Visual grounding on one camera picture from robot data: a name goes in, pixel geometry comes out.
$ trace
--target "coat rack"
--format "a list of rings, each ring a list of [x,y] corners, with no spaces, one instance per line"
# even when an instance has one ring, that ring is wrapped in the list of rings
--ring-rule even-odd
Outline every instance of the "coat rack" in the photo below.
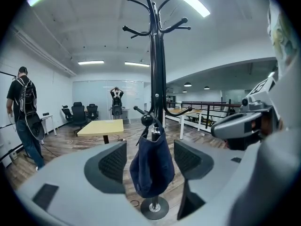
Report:
[[[147,0],[147,5],[136,0],[128,0],[145,7],[149,12],[149,30],[147,32],[138,32],[133,29],[124,26],[123,31],[128,31],[134,36],[149,36],[150,38],[150,68],[151,68],[151,107],[150,111],[144,112],[137,106],[134,106],[134,110],[140,112],[143,116],[141,122],[144,126],[150,126],[153,123],[153,116],[159,120],[162,124],[163,121],[163,110],[165,110],[167,115],[170,116],[180,116],[184,113],[191,111],[192,108],[189,107],[180,113],[171,113],[167,108],[166,103],[166,70],[165,70],[165,54],[164,54],[164,41],[163,36],[165,33],[169,33],[175,29],[186,29],[190,30],[191,27],[181,26],[188,21],[187,18],[183,17],[179,22],[171,27],[162,29],[160,10],[166,5],[170,0],[165,0],[157,9],[156,3],[151,0]],[[160,132],[158,125],[154,124],[152,128],[152,141],[156,141],[160,137]],[[159,196],[145,199],[141,204],[141,212],[148,219],[160,219],[163,218],[169,210],[168,202]]]

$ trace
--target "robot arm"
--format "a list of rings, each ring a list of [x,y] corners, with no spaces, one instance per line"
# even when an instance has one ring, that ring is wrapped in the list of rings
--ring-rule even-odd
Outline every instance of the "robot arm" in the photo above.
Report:
[[[269,91],[275,85],[272,77],[260,82],[242,100],[240,112],[225,117],[211,127],[211,134],[221,139],[244,138],[245,148],[254,143],[254,138],[260,140],[265,133],[262,131],[263,121],[269,127],[266,131],[277,129],[280,117],[269,97]]]

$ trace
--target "ceiling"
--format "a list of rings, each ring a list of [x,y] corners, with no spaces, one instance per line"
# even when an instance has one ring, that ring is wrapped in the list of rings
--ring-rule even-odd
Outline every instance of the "ceiling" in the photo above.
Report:
[[[187,92],[203,90],[205,86],[210,89],[253,89],[256,84],[263,81],[273,71],[276,60],[238,64],[199,72],[180,78],[177,81],[167,84],[168,88],[173,88],[174,93],[181,93],[184,89]],[[192,84],[191,87],[184,87],[186,82]]]
[[[153,0],[158,5],[164,0]],[[183,0],[171,0],[161,10],[163,27],[188,18],[190,31],[165,36],[166,72],[215,51],[254,37],[267,36],[268,0],[199,0],[210,11],[203,18]],[[127,25],[148,28],[146,10],[126,0],[41,0],[21,10],[15,24],[50,55],[76,73],[85,70],[150,73],[125,66],[125,61],[150,62],[148,37],[130,39]],[[103,65],[79,66],[78,61],[104,60]]]

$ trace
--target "wooden floor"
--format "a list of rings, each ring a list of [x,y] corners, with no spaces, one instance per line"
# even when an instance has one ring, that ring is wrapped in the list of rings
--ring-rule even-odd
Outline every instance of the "wooden floor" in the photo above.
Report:
[[[54,133],[50,133],[44,139],[44,146],[50,150],[46,150],[42,147],[42,155],[44,157],[45,163],[48,163],[56,156],[60,156],[67,153],[76,152],[78,150],[84,150],[95,145],[104,144],[103,137],[76,137],[73,134],[73,128],[69,125],[63,126],[57,131],[57,136]],[[140,120],[132,121],[132,124],[124,125],[124,132],[120,134],[120,138],[125,138],[127,140],[127,164],[124,168],[123,184],[126,189],[126,196],[129,202],[133,206],[136,206],[137,210],[140,210],[140,204],[143,201],[135,191],[132,179],[129,173],[129,166],[132,159],[137,153],[138,147],[135,146],[139,136],[143,131],[143,125]],[[179,123],[166,120],[166,138],[167,143],[170,148],[170,152],[174,157],[174,140],[180,137],[180,125]],[[110,142],[115,142],[118,139],[118,135],[109,137]],[[216,139],[211,136],[211,134],[205,132],[197,132],[196,129],[184,126],[184,140],[207,144],[213,147],[225,147],[225,143],[222,140]],[[7,177],[14,189],[17,189],[26,179],[33,175],[35,171],[35,165],[32,160],[26,159],[24,156],[24,151],[19,152],[18,158],[13,161],[11,165],[7,168]],[[172,225],[176,222],[176,215],[178,213],[184,179],[180,173],[177,164],[174,162],[175,176],[174,180],[168,186],[167,190],[161,194],[169,203],[168,214],[160,220],[150,220],[153,225],[167,226]]]

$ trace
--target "office chair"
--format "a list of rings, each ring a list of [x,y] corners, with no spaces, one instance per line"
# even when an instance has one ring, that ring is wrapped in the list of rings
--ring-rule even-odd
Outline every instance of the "office chair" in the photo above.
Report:
[[[74,130],[74,134],[77,136],[77,133],[83,128],[84,125],[87,123],[85,107],[82,105],[81,102],[74,102],[73,106],[71,107],[73,112],[73,125],[79,126],[80,128]]]
[[[73,120],[73,115],[71,114],[70,110],[68,109],[67,105],[63,105],[62,112],[65,114],[65,118],[67,121]]]
[[[98,106],[96,106],[95,104],[89,104],[89,106],[87,106],[88,118],[92,121],[98,118],[97,108]]]

